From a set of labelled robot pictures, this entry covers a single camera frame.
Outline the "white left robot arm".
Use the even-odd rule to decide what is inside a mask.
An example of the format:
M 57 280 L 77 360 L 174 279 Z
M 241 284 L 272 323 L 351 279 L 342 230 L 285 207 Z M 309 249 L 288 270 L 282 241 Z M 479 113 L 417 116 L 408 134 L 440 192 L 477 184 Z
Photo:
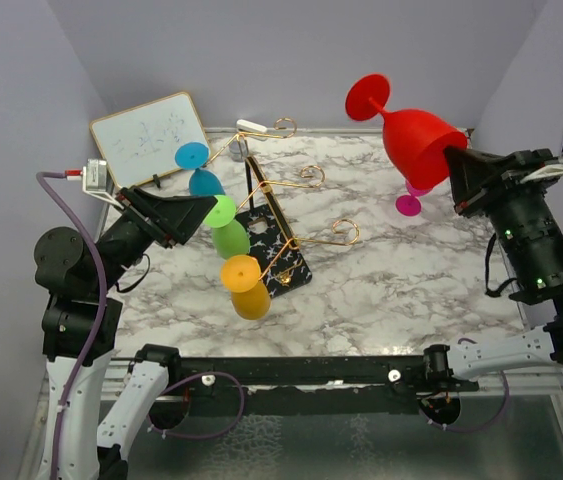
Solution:
M 37 476 L 124 479 L 145 416 L 159 394 L 179 388 L 182 371 L 177 349 L 145 346 L 129 385 L 99 416 L 123 307 L 108 292 L 152 244 L 185 244 L 217 201 L 122 189 L 120 218 L 94 241 L 67 204 L 51 197 L 72 224 L 46 232 L 34 250 L 35 281 L 50 294 L 42 319 L 49 410 Z

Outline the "orange wine glass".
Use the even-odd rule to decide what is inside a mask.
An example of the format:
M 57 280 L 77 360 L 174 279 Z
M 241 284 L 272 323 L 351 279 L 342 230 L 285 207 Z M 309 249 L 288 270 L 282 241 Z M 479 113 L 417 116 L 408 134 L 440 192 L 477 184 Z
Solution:
M 249 255 L 229 258 L 221 269 L 220 280 L 230 292 L 234 310 L 241 318 L 260 320 L 267 314 L 271 298 L 256 258 Z

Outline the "magenta wine glass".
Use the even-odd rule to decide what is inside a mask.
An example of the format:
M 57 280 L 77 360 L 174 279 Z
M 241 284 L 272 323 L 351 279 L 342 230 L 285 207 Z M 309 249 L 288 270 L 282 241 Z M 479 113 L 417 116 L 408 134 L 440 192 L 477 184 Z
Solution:
M 414 217 L 421 213 L 420 198 L 429 194 L 432 189 L 415 188 L 409 181 L 405 182 L 406 194 L 400 195 L 395 201 L 396 210 L 404 216 Z

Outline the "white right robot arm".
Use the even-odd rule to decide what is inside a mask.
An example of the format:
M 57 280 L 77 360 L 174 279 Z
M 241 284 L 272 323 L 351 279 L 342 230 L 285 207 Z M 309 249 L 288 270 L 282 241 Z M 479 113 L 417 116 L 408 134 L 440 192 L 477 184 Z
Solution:
M 483 374 L 530 366 L 563 367 L 563 228 L 546 200 L 558 162 L 550 151 L 497 156 L 448 147 L 452 198 L 458 215 L 483 216 L 494 229 L 513 270 L 510 300 L 525 306 L 551 303 L 551 319 L 490 343 L 431 345 L 423 353 L 422 383 L 430 390 L 459 389 Z

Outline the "red wine glass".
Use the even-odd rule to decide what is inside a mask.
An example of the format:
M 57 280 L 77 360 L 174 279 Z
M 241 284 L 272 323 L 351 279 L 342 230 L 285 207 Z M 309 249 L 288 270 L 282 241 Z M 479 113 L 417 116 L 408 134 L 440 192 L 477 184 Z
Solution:
M 387 77 L 367 75 L 349 90 L 346 113 L 354 121 L 379 115 L 383 119 L 384 149 L 392 164 L 414 188 L 432 189 L 449 176 L 444 150 L 465 149 L 468 139 L 465 133 L 428 111 L 387 110 L 390 93 Z

